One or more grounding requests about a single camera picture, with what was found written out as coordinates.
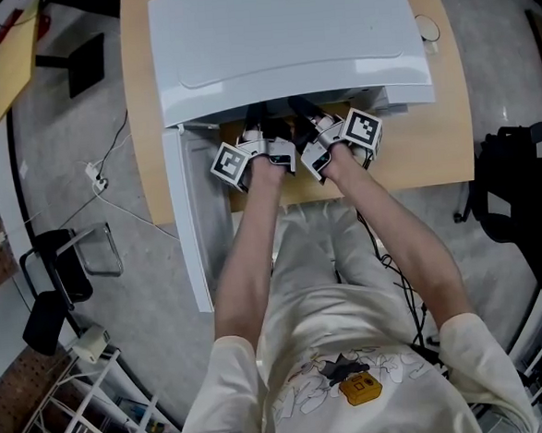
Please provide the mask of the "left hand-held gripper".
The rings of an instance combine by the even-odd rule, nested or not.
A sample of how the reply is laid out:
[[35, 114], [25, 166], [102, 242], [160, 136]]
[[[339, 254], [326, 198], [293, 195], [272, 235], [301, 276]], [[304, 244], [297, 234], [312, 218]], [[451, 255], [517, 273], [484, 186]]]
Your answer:
[[296, 173], [295, 144], [291, 127], [263, 129], [267, 116], [266, 103], [256, 102], [247, 108], [245, 131], [235, 145], [223, 143], [211, 164], [211, 173], [241, 193], [248, 192], [251, 183], [251, 162], [266, 157], [271, 164]]

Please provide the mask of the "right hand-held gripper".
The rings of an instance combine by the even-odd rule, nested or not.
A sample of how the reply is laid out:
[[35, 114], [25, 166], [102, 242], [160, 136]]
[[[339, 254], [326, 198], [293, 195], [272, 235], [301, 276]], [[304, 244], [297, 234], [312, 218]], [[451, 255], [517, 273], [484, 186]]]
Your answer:
[[295, 114], [295, 148], [309, 173], [323, 184], [323, 170], [331, 163], [333, 147], [341, 143], [352, 151], [363, 165], [377, 158], [382, 140], [382, 120], [351, 108], [345, 119], [322, 111], [302, 96], [289, 97]]

